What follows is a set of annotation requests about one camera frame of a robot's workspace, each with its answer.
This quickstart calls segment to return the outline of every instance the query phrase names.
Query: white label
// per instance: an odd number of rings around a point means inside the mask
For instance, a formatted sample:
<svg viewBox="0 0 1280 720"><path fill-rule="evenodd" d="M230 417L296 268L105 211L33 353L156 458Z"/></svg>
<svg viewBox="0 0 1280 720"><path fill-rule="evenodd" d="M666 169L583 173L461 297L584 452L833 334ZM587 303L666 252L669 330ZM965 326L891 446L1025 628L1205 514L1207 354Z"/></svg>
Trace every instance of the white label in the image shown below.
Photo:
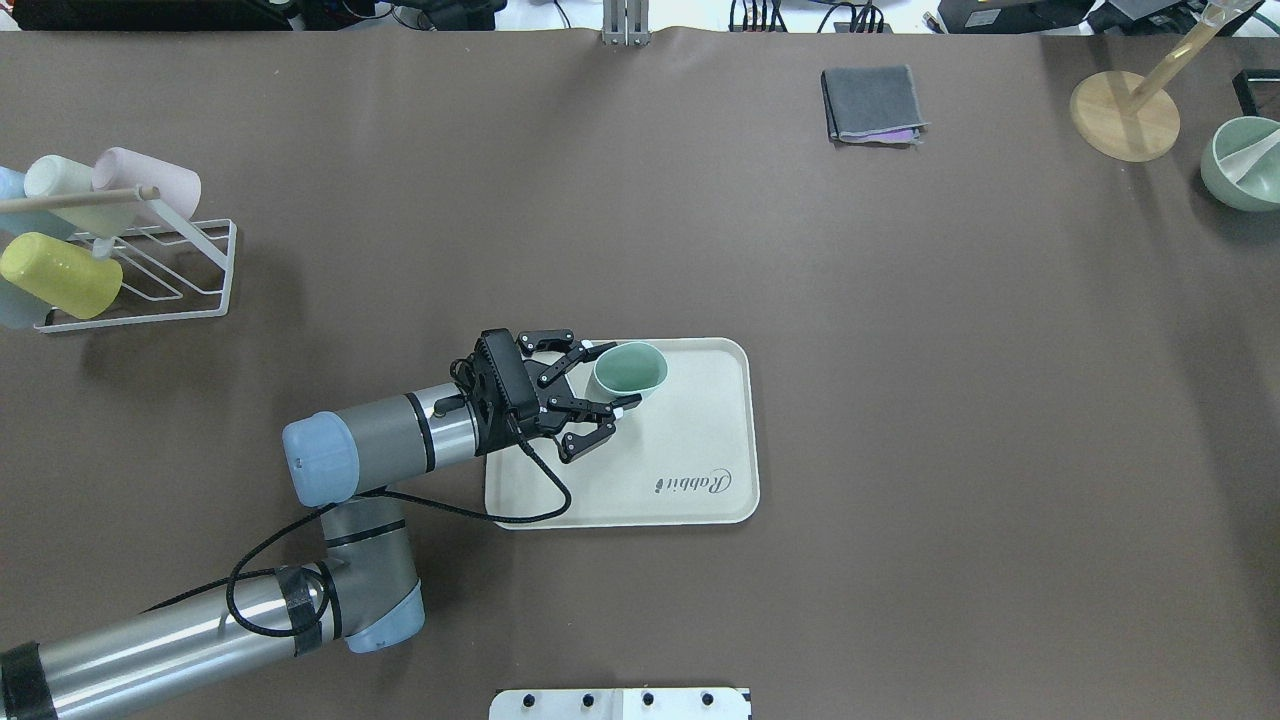
<svg viewBox="0 0 1280 720"><path fill-rule="evenodd" d="M964 27L982 27L996 23L996 18L1000 17L1000 8L995 10L978 10L977 13L969 15L965 20Z"/></svg>

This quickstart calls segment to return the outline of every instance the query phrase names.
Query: blue joint cap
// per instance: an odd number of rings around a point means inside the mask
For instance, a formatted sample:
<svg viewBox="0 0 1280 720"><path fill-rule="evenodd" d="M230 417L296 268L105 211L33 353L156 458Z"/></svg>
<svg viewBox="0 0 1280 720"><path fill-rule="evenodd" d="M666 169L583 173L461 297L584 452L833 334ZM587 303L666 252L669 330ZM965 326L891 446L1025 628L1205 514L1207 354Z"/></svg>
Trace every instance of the blue joint cap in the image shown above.
<svg viewBox="0 0 1280 720"><path fill-rule="evenodd" d="M307 507L342 502L360 484L360 455L351 429L334 413L289 423L282 433L293 489Z"/></svg>
<svg viewBox="0 0 1280 720"><path fill-rule="evenodd" d="M374 652L404 642L417 634L426 624L426 610L422 609L422 580L392 607L376 623L347 638L351 652Z"/></svg>

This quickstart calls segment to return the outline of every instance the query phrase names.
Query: white bracket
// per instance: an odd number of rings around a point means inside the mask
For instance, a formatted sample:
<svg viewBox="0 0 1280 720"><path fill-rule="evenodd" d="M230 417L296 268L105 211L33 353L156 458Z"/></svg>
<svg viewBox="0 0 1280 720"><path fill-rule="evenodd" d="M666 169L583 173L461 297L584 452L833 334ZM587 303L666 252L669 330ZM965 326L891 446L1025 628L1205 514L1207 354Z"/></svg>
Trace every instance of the white bracket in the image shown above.
<svg viewBox="0 0 1280 720"><path fill-rule="evenodd" d="M489 720L751 720L746 688L503 691Z"/></svg>
<svg viewBox="0 0 1280 720"><path fill-rule="evenodd" d="M604 0L605 45L649 45L649 0Z"/></svg>

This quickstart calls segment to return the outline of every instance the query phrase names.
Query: gray cloth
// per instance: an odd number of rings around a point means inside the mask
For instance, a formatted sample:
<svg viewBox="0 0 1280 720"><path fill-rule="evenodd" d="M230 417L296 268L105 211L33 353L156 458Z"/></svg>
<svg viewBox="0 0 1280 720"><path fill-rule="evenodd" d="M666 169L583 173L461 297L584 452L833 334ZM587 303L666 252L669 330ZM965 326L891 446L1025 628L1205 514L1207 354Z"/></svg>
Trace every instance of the gray cloth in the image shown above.
<svg viewBox="0 0 1280 720"><path fill-rule="evenodd" d="M822 95L832 140L918 143L919 128L927 124L920 118L915 79L908 65L826 69Z"/></svg>

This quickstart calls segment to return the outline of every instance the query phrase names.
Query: white wire rack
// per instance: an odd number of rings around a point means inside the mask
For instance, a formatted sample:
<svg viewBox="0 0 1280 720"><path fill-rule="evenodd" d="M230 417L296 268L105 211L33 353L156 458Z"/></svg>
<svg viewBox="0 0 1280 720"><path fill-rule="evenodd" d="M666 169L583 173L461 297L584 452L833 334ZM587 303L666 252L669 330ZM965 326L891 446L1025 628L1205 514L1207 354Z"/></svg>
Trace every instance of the white wire rack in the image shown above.
<svg viewBox="0 0 1280 720"><path fill-rule="evenodd" d="M58 333L225 315L236 268L237 228L230 220L188 222L154 187L4 200L0 213L115 202L134 204L140 217L156 224L131 227L109 238L78 232L63 240L88 247L99 258L118 260L124 269L120 295L91 320L77 320L55 307L36 329Z"/></svg>

